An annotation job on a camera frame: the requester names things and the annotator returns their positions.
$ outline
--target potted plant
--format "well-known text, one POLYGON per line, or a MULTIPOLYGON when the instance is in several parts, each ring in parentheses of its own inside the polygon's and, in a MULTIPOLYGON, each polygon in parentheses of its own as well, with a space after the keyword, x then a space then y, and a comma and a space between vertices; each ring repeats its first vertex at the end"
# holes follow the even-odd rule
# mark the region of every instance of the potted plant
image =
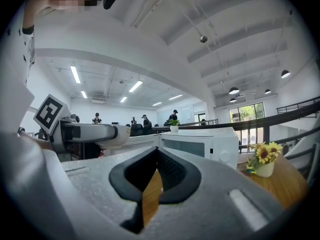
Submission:
POLYGON ((176 133, 179 130, 180 121, 179 120, 170 119, 169 120, 169 125, 170 125, 170 131, 176 133))
POLYGON ((254 149, 255 155, 248 159, 246 166, 248 173, 256 174, 260 177, 267 178, 274 172, 275 161, 279 154, 281 154, 282 146, 275 142, 265 144, 265 142, 250 145, 254 149))

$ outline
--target white ceiling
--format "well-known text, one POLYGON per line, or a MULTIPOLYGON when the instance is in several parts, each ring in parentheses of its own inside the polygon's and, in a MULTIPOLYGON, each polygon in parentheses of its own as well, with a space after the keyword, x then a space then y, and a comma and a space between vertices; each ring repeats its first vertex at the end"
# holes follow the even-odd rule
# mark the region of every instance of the white ceiling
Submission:
POLYGON ((70 58, 40 57, 37 62, 46 68, 74 99, 83 99, 85 91, 88 101, 103 99, 106 104, 126 105, 144 108, 159 108, 172 103, 169 98, 182 94, 176 100, 189 98, 189 94, 150 77, 110 65, 70 58), (76 83, 70 66, 76 66, 80 84, 76 83), (134 92, 129 90, 140 80, 143 82, 134 92))
MULTIPOLYGON (((241 94, 256 91, 258 99, 266 88, 274 94, 290 79, 280 78, 290 59, 295 22, 295 12, 289 14, 294 8, 286 0, 117 0, 107 12, 102 4, 91 10, 162 40, 201 75, 217 99, 223 98, 217 106, 228 102, 231 87, 238 87, 241 94), (199 42, 201 35, 208 37, 207 43, 199 42)), ((74 97, 80 95, 80 87, 74 82, 71 64, 77 66, 81 88, 90 97, 99 94, 117 103, 128 96, 128 105, 152 107, 157 102, 166 105, 174 95, 187 96, 130 68, 59 57, 41 59, 74 97), (128 94, 138 79, 144 82, 142 87, 128 94)), ((291 76, 297 72, 291 70, 291 76)))

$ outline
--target wooden table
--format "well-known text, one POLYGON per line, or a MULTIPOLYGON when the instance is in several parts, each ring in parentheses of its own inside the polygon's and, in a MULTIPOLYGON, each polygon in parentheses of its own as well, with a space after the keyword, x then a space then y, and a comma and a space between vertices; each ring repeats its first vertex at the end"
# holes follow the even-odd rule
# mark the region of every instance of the wooden table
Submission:
MULTIPOLYGON (((245 174, 251 180, 273 194, 284 208, 300 201, 308 192, 308 184, 298 170, 282 155, 274 164, 273 174, 268 178, 262 178, 253 174, 245 174)), ((155 215, 158 209, 158 198, 162 193, 162 180, 156 171, 143 192, 142 213, 143 222, 146 225, 155 215)))
POLYGON ((274 162, 270 177, 262 178, 253 174, 248 177, 273 194, 284 208, 303 199, 309 189, 305 178, 283 155, 279 155, 274 162))

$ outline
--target sunflower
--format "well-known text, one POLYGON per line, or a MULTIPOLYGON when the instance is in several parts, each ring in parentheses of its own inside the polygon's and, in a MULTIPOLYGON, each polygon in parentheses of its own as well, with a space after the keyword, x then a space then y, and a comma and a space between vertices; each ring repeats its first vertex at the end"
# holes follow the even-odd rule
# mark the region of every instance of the sunflower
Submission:
POLYGON ((281 150, 283 149, 282 146, 278 145, 275 142, 269 143, 269 153, 277 157, 279 154, 281 154, 281 150))
POLYGON ((256 156, 259 158, 259 163, 266 163, 271 158, 269 154, 269 146, 261 144, 256 150, 256 156))
POLYGON ((253 144, 253 145, 249 145, 249 148, 251 149, 258 149, 260 146, 262 145, 265 145, 266 142, 262 142, 262 143, 259 143, 259 144, 253 144))

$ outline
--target white flower pot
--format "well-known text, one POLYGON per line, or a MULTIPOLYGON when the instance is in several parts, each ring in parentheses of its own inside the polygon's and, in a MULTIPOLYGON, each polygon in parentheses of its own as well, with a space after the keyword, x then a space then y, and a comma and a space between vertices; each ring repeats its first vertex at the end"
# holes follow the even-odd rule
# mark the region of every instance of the white flower pot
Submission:
POLYGON ((272 175, 275 168, 275 162, 261 165, 257 170, 255 170, 255 175, 263 178, 268 178, 272 175))
POLYGON ((178 125, 171 125, 170 126, 170 131, 176 133, 179 130, 178 125))

